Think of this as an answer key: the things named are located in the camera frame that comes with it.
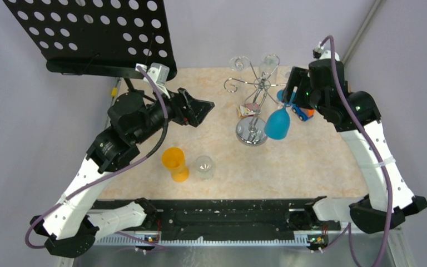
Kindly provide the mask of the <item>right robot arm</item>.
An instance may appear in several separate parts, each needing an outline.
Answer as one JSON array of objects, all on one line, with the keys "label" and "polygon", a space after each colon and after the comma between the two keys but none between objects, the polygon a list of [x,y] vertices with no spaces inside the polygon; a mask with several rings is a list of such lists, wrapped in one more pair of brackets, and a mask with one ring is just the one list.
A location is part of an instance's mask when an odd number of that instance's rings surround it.
[{"label": "right robot arm", "polygon": [[373,234],[393,229],[427,208],[427,199],[409,189],[396,165],[373,97],[364,91],[348,92],[343,63],[322,59],[308,68],[293,67],[284,91],[284,100],[316,110],[334,125],[368,188],[367,195],[357,199],[315,198],[305,208],[307,227],[319,229],[326,221],[340,221]]}]

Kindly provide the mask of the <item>orange wine glass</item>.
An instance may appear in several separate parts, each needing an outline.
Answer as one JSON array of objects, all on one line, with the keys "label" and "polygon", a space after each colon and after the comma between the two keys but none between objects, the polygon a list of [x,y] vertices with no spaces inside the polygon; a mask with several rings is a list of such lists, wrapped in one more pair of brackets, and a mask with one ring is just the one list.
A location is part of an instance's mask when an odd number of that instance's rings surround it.
[{"label": "orange wine glass", "polygon": [[185,182],[189,177],[189,169],[183,151],[178,147],[166,149],[161,157],[163,166],[169,171],[175,182]]}]

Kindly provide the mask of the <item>clear wine glass front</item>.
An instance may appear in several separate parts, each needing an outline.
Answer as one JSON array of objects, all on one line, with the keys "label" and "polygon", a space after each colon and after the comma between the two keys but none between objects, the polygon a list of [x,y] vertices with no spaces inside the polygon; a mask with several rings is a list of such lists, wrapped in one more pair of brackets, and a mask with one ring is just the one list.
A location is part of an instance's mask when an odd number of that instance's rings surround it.
[{"label": "clear wine glass front", "polygon": [[212,158],[206,155],[199,156],[195,161],[196,176],[201,180],[213,178],[215,165]]}]

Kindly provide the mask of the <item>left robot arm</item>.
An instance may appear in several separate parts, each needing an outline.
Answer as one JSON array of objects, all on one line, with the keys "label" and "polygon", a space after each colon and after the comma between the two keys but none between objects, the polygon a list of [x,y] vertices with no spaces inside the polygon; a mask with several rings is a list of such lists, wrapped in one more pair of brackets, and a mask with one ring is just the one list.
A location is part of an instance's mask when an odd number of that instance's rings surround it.
[{"label": "left robot arm", "polygon": [[108,109],[110,126],[88,148],[79,171],[55,206],[31,220],[31,229],[44,236],[44,248],[53,256],[77,258],[99,239],[128,228],[149,230],[157,210],[145,198],[127,205],[91,213],[110,180],[143,162],[139,144],[157,132],[163,143],[170,122],[199,126],[215,104],[198,100],[179,88],[146,104],[145,93],[134,90],[119,96]]}]

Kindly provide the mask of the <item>blue wine glass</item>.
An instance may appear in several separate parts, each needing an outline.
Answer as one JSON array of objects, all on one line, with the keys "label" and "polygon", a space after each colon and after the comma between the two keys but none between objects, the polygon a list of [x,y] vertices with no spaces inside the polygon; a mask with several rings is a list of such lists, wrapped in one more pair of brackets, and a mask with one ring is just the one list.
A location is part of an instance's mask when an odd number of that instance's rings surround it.
[{"label": "blue wine glass", "polygon": [[266,121],[264,132],[267,137],[273,140],[282,140],[287,136],[290,128],[290,115],[286,108],[292,106],[295,92],[289,102],[284,103],[278,110],[274,111]]}]

